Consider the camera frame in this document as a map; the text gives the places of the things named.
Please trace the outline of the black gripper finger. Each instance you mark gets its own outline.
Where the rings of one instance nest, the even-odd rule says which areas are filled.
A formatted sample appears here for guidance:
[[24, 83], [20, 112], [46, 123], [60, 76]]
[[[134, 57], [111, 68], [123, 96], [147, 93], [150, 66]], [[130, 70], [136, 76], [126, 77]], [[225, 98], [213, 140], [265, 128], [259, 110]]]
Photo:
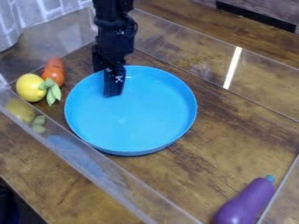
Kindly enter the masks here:
[[104, 69], [104, 96], [122, 95], [126, 84], [127, 70], [123, 65]]
[[98, 52], [92, 53], [92, 66], [94, 66], [94, 72], [99, 72], [106, 68], [106, 63]]

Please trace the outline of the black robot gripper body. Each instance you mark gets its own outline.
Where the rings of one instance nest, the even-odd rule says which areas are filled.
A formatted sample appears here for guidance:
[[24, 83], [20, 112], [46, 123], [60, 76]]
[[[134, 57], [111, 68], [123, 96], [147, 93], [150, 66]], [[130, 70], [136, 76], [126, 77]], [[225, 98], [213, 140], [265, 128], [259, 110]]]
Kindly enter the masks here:
[[134, 52], [138, 31], [138, 23], [128, 16], [134, 0], [92, 0], [92, 3], [98, 27], [92, 52], [102, 56], [106, 68], [124, 65], [126, 56]]

